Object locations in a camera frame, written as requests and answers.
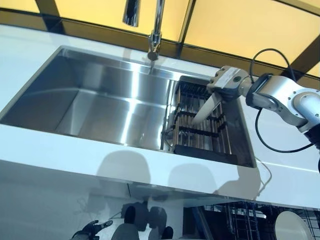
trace dish rack in dishwasher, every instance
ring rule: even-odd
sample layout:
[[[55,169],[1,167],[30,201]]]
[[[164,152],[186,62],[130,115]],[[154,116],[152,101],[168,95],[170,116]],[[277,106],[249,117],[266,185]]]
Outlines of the dish rack in dishwasher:
[[[166,142],[171,138],[172,144],[168,145],[179,155],[237,164],[221,103],[201,124],[191,124],[209,97],[205,85],[179,82],[175,91],[175,111],[169,117],[171,127],[165,134]]]
[[[316,210],[245,201],[206,205],[204,209],[224,214],[222,221],[226,221],[228,232],[233,236],[230,240],[277,240],[275,222],[278,215],[284,211],[291,211],[302,218],[310,229],[313,239],[320,240],[320,212]]]

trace white plate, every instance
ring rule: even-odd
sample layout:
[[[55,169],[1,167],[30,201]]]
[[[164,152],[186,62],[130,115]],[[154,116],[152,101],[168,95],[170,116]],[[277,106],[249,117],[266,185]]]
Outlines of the white plate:
[[[307,224],[292,211],[283,211],[275,221],[276,240],[313,240]]]

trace kitchen sink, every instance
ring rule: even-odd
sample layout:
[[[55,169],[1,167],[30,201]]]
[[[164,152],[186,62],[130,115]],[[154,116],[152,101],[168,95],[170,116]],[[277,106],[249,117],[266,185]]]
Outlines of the kitchen sink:
[[[205,88],[208,80],[205,75],[151,68],[61,46],[0,112],[0,123],[188,156],[189,148],[175,151],[169,133],[175,128],[173,115],[183,104],[178,104],[177,89],[183,83]],[[198,96],[199,103],[203,96],[204,92]],[[208,135],[211,147],[206,149],[203,140],[206,154],[196,156],[255,167],[240,102],[234,100],[221,107],[228,126],[229,151],[215,149]],[[186,135],[179,133],[181,139]],[[196,139],[197,133],[189,133],[189,139],[190,134]],[[191,152],[199,148],[189,147]]]

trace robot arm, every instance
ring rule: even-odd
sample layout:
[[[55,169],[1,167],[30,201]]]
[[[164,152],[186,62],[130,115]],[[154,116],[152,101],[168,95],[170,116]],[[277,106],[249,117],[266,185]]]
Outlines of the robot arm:
[[[245,70],[231,66],[222,67],[211,78],[207,90],[212,93],[212,99],[231,101],[242,95],[248,106],[274,111],[320,150],[319,90],[302,87],[290,78],[271,73],[252,82]]]

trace cable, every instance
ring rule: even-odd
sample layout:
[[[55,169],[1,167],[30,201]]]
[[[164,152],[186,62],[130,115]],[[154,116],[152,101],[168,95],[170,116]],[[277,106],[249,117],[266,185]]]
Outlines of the cable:
[[[261,111],[262,111],[262,108],[259,109],[258,111],[258,114],[256,115],[255,117],[255,123],[254,123],[254,126],[255,126],[255,131],[256,131],[256,134],[258,135],[258,138],[260,139],[260,141],[262,142],[263,145],[265,145],[268,149],[272,150],[272,151],[275,151],[277,153],[283,153],[283,154],[289,154],[289,153],[297,153],[297,152],[300,152],[302,150],[305,150],[307,148],[310,148],[313,144],[310,143],[306,146],[303,146],[301,148],[298,148],[298,149],[295,149],[295,150],[278,150],[278,149],[275,149],[271,146],[269,146],[268,144],[266,144],[266,142],[262,139],[260,133],[259,133],[259,130],[258,130],[258,120],[259,120],[259,116],[261,114]]]
[[[288,59],[286,58],[286,56],[282,52],[280,52],[278,49],[266,48],[266,49],[259,51],[256,55],[254,55],[254,57],[252,58],[252,60],[250,62],[249,75],[250,75],[251,83],[252,84],[254,83],[254,78],[252,77],[252,70],[253,70],[253,66],[254,66],[256,57],[258,57],[261,53],[266,52],[266,51],[274,51],[274,52],[280,54],[283,57],[283,59],[285,60],[286,64],[288,65],[288,69],[290,70],[292,80],[297,82],[294,71],[292,70],[292,67],[290,66],[290,63],[289,63]]]

